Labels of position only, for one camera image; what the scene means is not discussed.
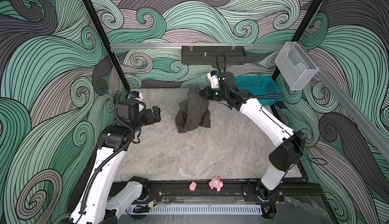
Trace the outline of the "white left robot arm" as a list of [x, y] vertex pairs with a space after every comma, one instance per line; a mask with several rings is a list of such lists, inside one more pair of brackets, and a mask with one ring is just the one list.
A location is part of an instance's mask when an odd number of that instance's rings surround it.
[[130, 205], [149, 198], [147, 178], [134, 176], [112, 199], [110, 189], [118, 167], [143, 126], [158, 123], [161, 110], [134, 98], [115, 104], [116, 124], [106, 127], [97, 144], [96, 159], [85, 190], [67, 224], [116, 224]]

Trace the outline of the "black wall shelf tray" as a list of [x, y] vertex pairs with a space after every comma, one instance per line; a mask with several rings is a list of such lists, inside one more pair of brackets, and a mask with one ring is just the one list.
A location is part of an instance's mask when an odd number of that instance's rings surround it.
[[184, 65], [212, 65], [216, 67], [216, 58], [220, 66], [224, 63], [224, 56], [218, 54], [221, 50], [227, 59], [227, 65], [242, 65], [246, 62], [247, 53], [243, 46], [234, 49], [230, 47], [193, 47], [184, 46], [181, 49], [181, 62]]

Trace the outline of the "pink plush pig toy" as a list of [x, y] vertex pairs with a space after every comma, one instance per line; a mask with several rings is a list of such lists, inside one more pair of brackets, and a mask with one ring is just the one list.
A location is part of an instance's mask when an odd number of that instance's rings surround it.
[[220, 192], [223, 188], [223, 181], [219, 176], [215, 176], [209, 181], [209, 187], [210, 189], [216, 189], [217, 192]]

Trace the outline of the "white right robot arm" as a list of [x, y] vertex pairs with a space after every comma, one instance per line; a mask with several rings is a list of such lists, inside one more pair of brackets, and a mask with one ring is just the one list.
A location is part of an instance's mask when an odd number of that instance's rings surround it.
[[306, 135], [283, 124], [265, 105], [283, 98], [272, 82], [264, 77], [235, 77], [230, 72], [212, 71], [207, 79], [210, 86], [200, 91], [207, 100], [226, 101], [253, 121], [271, 140], [275, 149], [269, 154], [270, 165], [261, 178], [259, 192], [263, 199], [282, 183], [287, 172], [304, 154]]

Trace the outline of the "small pink toy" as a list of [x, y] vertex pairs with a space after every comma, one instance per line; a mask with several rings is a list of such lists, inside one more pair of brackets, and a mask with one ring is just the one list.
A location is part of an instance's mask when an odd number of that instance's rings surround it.
[[195, 191], [197, 187], [197, 183], [195, 181], [192, 181], [191, 184], [189, 185], [189, 190], [191, 192]]

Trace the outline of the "aluminium wall rail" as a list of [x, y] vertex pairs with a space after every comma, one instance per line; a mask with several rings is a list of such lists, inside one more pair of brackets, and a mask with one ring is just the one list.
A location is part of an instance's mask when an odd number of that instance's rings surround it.
[[243, 46], [248, 50], [279, 50], [284, 44], [180, 44], [180, 43], [111, 43], [110, 48], [118, 49], [181, 49], [188, 46], [193, 47], [230, 47], [234, 49], [237, 46]]

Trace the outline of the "dark grey pinstripe shirt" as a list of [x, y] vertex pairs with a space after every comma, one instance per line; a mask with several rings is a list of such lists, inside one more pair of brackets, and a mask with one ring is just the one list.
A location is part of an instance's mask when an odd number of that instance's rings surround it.
[[179, 103], [175, 124], [179, 133], [193, 131], [198, 127], [210, 128], [209, 101], [199, 94], [200, 89], [190, 87], [187, 99]]

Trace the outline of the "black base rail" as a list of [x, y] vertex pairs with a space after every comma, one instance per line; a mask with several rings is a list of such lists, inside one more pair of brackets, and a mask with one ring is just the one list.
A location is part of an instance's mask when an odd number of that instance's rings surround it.
[[261, 187], [258, 178], [224, 179], [220, 191], [209, 187], [209, 180], [195, 180], [194, 191], [189, 189], [192, 180], [148, 180], [143, 188], [143, 197], [157, 198], [159, 202], [169, 203], [179, 197], [237, 198], [245, 202], [269, 204], [282, 202], [287, 197], [321, 196], [324, 192], [319, 184], [309, 183], [302, 177], [287, 177], [273, 191]]

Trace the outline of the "clear plastic wall bin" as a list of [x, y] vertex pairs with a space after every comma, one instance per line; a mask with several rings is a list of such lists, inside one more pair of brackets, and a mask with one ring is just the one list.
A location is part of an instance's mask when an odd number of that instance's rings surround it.
[[319, 71], [307, 48], [298, 42], [286, 42], [275, 64], [292, 91], [302, 90]]

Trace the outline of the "teal plastic basket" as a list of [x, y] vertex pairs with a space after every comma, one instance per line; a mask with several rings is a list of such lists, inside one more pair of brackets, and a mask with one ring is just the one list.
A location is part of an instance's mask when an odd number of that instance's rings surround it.
[[255, 96], [281, 94], [281, 96], [266, 97], [258, 99], [259, 103], [265, 106], [273, 105], [274, 103], [283, 100], [283, 94], [279, 90], [277, 84], [271, 77], [267, 76], [240, 76], [235, 77], [235, 81], [239, 90], [246, 89]]

